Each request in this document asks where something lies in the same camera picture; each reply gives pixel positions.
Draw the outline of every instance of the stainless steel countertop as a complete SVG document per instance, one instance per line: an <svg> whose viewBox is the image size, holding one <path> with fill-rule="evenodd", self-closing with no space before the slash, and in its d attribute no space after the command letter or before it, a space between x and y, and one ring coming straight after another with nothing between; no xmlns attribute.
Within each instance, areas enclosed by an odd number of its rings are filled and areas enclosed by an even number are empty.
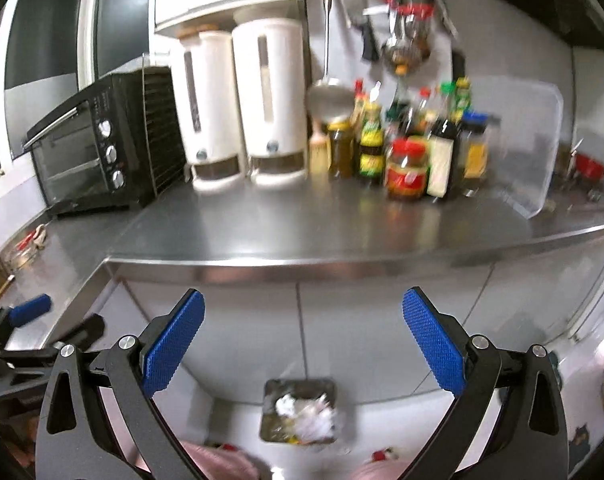
<svg viewBox="0 0 604 480"><path fill-rule="evenodd" d="M356 182L287 190L249 184L198 196L179 184L139 212L60 219L2 304L46 292L54 311L10 348L41 346L86 313L109 280L239 283L434 272L542 253L604 236L604 210L527 221L491 198L396 203ZM580 200L576 206L584 206Z"/></svg>

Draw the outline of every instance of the oven door handle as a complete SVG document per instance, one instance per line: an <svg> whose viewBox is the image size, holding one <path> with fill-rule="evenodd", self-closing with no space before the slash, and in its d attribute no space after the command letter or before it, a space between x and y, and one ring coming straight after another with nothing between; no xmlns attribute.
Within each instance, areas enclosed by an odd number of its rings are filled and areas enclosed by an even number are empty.
<svg viewBox="0 0 604 480"><path fill-rule="evenodd" d="M67 113L60 115L60 117L58 117L55 121L53 121L49 126L44 128L35 137L33 137L28 142L26 142L24 145L24 149L28 150L32 145L34 145L36 142L38 142L42 137L45 137L46 135L48 135L50 133L50 131L53 130L56 126L59 126L61 123L63 123L67 119L70 119L75 114L77 114L77 107L71 108Z"/></svg>

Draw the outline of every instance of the oven knob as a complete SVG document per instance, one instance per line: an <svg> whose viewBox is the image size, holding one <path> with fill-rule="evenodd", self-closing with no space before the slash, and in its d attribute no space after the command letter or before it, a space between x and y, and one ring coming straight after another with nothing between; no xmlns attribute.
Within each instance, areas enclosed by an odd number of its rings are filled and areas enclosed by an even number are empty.
<svg viewBox="0 0 604 480"><path fill-rule="evenodd" d="M115 189L124 186L124 175L122 175L122 172L120 170L115 170L113 172L113 175L111 175L111 179L113 181Z"/></svg>
<svg viewBox="0 0 604 480"><path fill-rule="evenodd" d="M115 146L111 145L106 149L106 161L109 164L113 164L118 158L118 152Z"/></svg>
<svg viewBox="0 0 604 480"><path fill-rule="evenodd" d="M98 130L100 131L100 134L107 139L111 135L111 123L109 123L108 120L102 121L98 124Z"/></svg>

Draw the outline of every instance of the oven door glass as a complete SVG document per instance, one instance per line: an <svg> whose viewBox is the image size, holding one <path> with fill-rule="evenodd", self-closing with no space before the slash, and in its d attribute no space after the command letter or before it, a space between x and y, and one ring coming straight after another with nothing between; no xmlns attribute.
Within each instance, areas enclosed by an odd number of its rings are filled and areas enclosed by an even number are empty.
<svg viewBox="0 0 604 480"><path fill-rule="evenodd" d="M109 191L87 102L36 142L33 156L49 205Z"/></svg>

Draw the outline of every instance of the trash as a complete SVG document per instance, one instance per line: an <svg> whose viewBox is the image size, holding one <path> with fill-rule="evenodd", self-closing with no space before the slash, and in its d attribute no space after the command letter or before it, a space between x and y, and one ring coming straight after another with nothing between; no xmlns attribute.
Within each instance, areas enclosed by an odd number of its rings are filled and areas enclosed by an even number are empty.
<svg viewBox="0 0 604 480"><path fill-rule="evenodd" d="M267 442L303 446L335 442L333 381L268 381L264 387L260 437Z"/></svg>

